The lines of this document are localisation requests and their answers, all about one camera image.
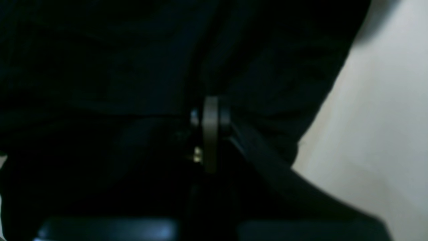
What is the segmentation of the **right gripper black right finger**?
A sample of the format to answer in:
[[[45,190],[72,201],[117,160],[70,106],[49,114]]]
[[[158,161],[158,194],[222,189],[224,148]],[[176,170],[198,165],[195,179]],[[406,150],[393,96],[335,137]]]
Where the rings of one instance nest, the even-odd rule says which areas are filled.
[[[222,163],[233,172],[239,241],[390,241],[378,219],[344,204],[291,170],[246,122],[219,111],[229,141]]]

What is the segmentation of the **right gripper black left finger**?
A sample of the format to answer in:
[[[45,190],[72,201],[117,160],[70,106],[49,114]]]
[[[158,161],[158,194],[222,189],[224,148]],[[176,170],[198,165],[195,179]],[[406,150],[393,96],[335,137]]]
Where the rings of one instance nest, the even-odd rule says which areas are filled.
[[[35,241],[216,241],[220,228],[220,99],[206,97],[190,113],[178,144],[159,147],[115,189],[120,211],[47,219]]]

